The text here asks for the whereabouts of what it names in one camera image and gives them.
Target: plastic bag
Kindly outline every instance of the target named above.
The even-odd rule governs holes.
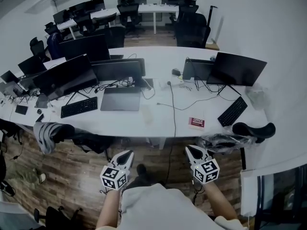
[[[252,87],[246,87],[245,93],[255,110],[262,110],[270,105],[267,89],[262,88],[258,83],[255,83]]]
[[[255,145],[256,140],[256,137],[235,135],[232,126],[227,126],[224,127],[223,134],[198,137],[196,144],[214,153],[231,153],[233,150]]]

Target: gray laptop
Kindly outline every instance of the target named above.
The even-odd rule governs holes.
[[[140,94],[139,87],[106,88],[100,111],[138,111]]]

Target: wooden floor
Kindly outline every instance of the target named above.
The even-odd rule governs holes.
[[[158,27],[156,35],[152,27],[146,27],[144,33],[139,33],[138,37],[127,35],[125,46],[176,46],[176,40],[173,38],[174,32],[166,28]],[[7,197],[7,200],[20,203],[29,212],[37,208],[42,214],[45,214],[48,206],[54,208],[64,206],[68,216],[72,216],[74,210],[82,207],[83,212],[80,213],[80,219],[83,225],[89,229],[94,228],[104,201],[104,195],[99,193],[101,186],[99,175],[103,166],[107,164],[104,155],[94,152],[84,153],[71,142],[57,144],[54,153],[43,155],[32,135],[25,133],[23,141],[23,153],[15,162],[31,169],[38,168],[47,175],[47,179],[36,188],[22,181],[9,181],[16,189],[16,195],[13,198]],[[6,140],[6,143],[8,145],[6,159],[20,154],[22,146],[16,141],[10,138]],[[184,147],[193,143],[193,140],[184,139],[175,142],[168,185],[180,189],[190,199],[194,196],[194,189]],[[132,141],[125,146],[117,142],[109,149],[109,155],[112,156],[126,149],[131,149],[135,153],[131,170],[132,179],[136,176],[136,166],[144,163],[157,181],[165,180],[170,152],[169,143],[166,144],[164,150],[158,150],[151,148],[142,140]],[[215,158],[221,168],[216,183],[239,213],[239,178],[242,168],[240,153],[216,155]],[[208,214],[211,213],[206,194],[197,197],[196,206]]]

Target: desk leg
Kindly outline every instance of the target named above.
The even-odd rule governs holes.
[[[157,33],[157,31],[156,31],[156,24],[155,24],[155,12],[153,13],[154,15],[153,15],[153,34],[156,34]]]
[[[159,150],[163,150],[166,137],[160,137]]]
[[[75,40],[75,39],[76,39],[76,37],[75,37],[75,34],[73,33],[72,28],[70,27],[70,28],[69,28],[69,30],[70,30],[70,32],[71,32],[71,35],[72,35],[73,39]]]

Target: marker cube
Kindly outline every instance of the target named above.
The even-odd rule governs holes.
[[[100,179],[103,186],[114,190],[121,189],[128,182],[126,171],[108,166],[102,169]]]
[[[220,167],[215,159],[196,164],[193,167],[193,176],[200,181],[201,184],[216,180],[219,176],[219,172]]]

